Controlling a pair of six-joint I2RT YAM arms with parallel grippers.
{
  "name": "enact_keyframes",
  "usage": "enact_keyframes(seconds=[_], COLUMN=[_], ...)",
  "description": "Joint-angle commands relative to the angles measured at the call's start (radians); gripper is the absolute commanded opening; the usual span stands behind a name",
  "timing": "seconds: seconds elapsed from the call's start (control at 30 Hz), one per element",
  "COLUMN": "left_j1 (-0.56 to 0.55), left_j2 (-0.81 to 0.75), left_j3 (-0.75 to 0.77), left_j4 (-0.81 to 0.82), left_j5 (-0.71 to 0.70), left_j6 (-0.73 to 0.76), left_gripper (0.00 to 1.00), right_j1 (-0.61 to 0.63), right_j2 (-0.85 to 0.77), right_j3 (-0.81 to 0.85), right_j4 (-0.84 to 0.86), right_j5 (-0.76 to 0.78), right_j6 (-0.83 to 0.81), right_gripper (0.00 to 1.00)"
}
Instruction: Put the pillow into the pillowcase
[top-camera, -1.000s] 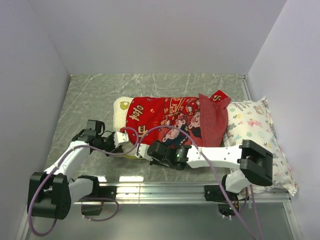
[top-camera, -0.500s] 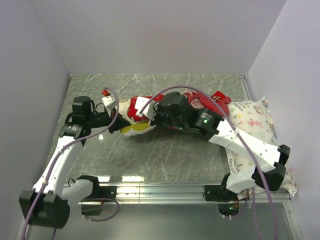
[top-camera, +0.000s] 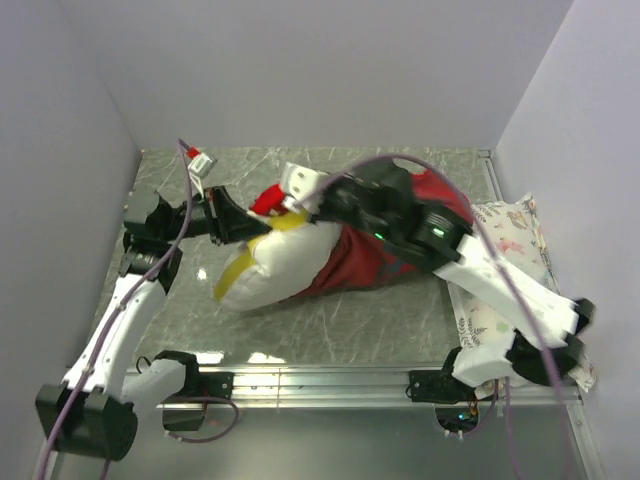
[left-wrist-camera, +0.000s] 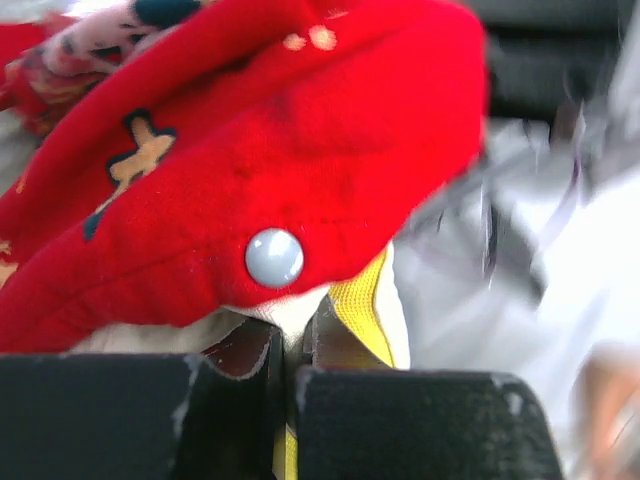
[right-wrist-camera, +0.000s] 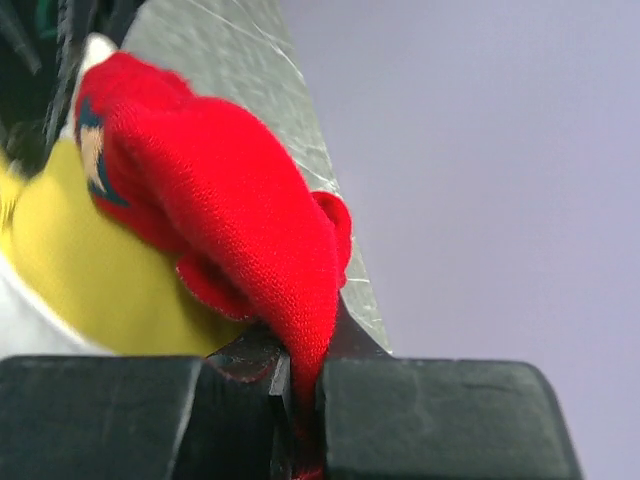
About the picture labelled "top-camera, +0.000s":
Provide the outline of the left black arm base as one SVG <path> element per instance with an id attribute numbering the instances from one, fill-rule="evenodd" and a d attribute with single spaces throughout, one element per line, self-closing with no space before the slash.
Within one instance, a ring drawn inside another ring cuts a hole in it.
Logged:
<path id="1" fill-rule="evenodd" d="M 219 439 L 239 420 L 239 408 L 232 400 L 235 374 L 230 371 L 189 373 L 183 366 L 149 367 L 136 375 L 135 380 L 140 390 L 136 412 L 143 416 L 158 408 L 165 434 L 178 441 L 205 443 Z M 228 413 L 227 423 L 219 432 L 202 438 L 189 437 L 207 425 L 210 411 L 217 407 Z"/>

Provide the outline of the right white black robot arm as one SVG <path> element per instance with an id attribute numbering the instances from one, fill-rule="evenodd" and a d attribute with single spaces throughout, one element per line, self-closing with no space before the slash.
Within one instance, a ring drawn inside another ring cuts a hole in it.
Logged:
<path id="1" fill-rule="evenodd" d="M 450 351 L 424 384 L 455 403 L 488 381 L 590 385 L 580 339 L 595 307 L 549 289 L 507 260 L 469 201 L 444 175 L 408 154 L 361 160 L 321 179 L 299 199 L 315 221 L 334 221 L 381 241 L 390 254 L 459 287 L 505 320 L 505 333 Z"/>

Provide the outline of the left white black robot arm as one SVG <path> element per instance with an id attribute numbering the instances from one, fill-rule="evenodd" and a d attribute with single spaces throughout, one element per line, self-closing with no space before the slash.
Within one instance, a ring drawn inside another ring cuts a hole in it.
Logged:
<path id="1" fill-rule="evenodd" d="M 36 396 L 47 454 L 119 461 L 133 445 L 139 421 L 159 404 L 171 398 L 202 400 L 204 382 L 195 355 L 163 351 L 128 380 L 131 357 L 174 283 L 183 239 L 206 236 L 226 245 L 271 229 L 237 205 L 223 186 L 190 196 L 179 207 L 154 189 L 135 188 L 123 225 L 124 253 L 107 310 L 61 382 L 43 385 Z"/>

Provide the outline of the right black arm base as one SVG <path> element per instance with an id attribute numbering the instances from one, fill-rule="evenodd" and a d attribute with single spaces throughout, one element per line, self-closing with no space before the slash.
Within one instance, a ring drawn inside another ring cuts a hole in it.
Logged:
<path id="1" fill-rule="evenodd" d="M 445 437 L 460 441 L 484 427 L 498 400 L 498 381 L 493 391 L 480 399 L 476 390 L 444 370 L 410 370 L 405 395 L 413 403 L 434 406 L 436 422 Z"/>

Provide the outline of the red pillowcase grey print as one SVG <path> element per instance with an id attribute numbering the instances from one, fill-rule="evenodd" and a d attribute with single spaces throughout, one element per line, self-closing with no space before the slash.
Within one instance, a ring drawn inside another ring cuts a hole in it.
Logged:
<path id="1" fill-rule="evenodd" d="M 413 265 L 394 256 L 382 240 L 349 226 L 341 227 L 329 261 L 312 284 L 295 296 L 319 296 L 339 289 L 370 288 L 416 270 Z"/>

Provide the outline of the white pillow yellow edge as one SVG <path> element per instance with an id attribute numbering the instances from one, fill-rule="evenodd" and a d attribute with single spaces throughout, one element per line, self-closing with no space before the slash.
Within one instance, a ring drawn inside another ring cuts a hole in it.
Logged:
<path id="1" fill-rule="evenodd" d="M 213 295 L 224 308 L 247 312 L 286 300 L 309 287 L 325 267 L 342 227 L 311 223 L 307 213 L 267 219 L 272 230 L 232 250 Z"/>

